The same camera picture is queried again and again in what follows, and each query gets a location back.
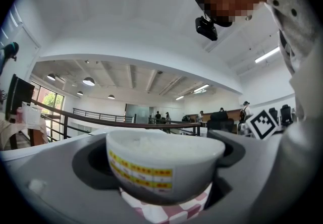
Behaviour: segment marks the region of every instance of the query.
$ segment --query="ceiling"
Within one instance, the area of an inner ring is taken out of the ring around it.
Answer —
[[[83,79],[92,77],[95,88],[102,89],[115,86],[119,89],[137,90],[155,95],[162,95],[175,99],[182,95],[188,95],[193,90],[205,85],[201,81],[158,71],[145,69],[134,65],[122,65],[111,62],[98,62],[93,60],[66,60],[37,62],[32,74],[55,85],[67,92],[74,93],[90,89],[83,84]],[[57,76],[55,82],[49,80],[47,75],[54,73]],[[207,92],[215,92],[212,86]]]
[[[217,55],[240,76],[261,69],[281,58],[277,53],[260,64],[254,62],[262,54],[277,47],[278,43],[278,28],[265,6],[259,6],[250,21],[239,19],[230,28],[216,26],[219,38],[217,41],[210,41],[195,30],[194,19],[203,14],[195,0],[35,1],[39,4],[38,9],[44,18],[44,24],[51,27],[52,32],[55,33],[53,39],[59,35],[62,28],[75,22],[87,22],[94,17],[112,17],[116,22],[123,19],[131,24],[140,24],[141,28],[154,28],[156,33],[158,30],[163,30],[170,36],[174,36],[175,33],[185,37],[203,49],[205,53],[199,54],[199,57],[209,58],[210,54]],[[154,77],[154,69],[89,61],[89,64],[85,64],[84,61],[69,60],[38,62],[33,73],[43,78],[48,73],[54,72],[66,77],[69,82],[81,82],[83,78],[91,76],[97,80],[99,86],[112,85],[155,94],[160,94],[175,81],[176,83],[165,92],[165,96],[169,97],[182,94],[198,81],[169,73],[156,74]]]

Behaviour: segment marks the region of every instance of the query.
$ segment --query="office chair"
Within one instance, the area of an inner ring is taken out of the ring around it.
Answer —
[[[215,112],[210,116],[210,120],[207,121],[207,129],[222,130],[226,129],[226,122],[228,120],[228,114],[226,111]]]
[[[269,109],[269,114],[271,114],[271,116],[274,118],[274,120],[276,121],[276,123],[278,124],[278,111],[273,107]]]
[[[283,105],[281,109],[281,125],[288,126],[293,123],[291,115],[291,107],[288,105]]]
[[[221,130],[232,133],[233,126],[234,126],[234,120],[232,118],[228,118],[228,120],[224,122],[224,129],[221,129]]]

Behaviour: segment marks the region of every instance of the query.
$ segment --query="plastic container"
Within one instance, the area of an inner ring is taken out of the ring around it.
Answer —
[[[23,120],[28,125],[39,125],[41,108],[22,102]]]
[[[106,135],[106,149],[125,191],[147,203],[172,205],[207,188],[225,144],[204,137],[113,130]]]
[[[17,108],[17,114],[16,114],[16,123],[21,124],[23,121],[22,118],[22,107]]]

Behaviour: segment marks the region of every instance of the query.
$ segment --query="tree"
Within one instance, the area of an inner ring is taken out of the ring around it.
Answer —
[[[54,107],[57,107],[58,105],[61,105],[63,102],[63,96],[57,95],[56,96],[56,101],[55,101],[55,93],[51,92],[49,93],[43,100],[43,104]]]

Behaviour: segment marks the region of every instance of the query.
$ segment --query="floor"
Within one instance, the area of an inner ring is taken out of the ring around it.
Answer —
[[[16,139],[17,139],[18,149],[30,147],[30,140],[27,139],[25,135],[21,133],[17,133]],[[5,150],[11,150],[10,141],[6,143]]]

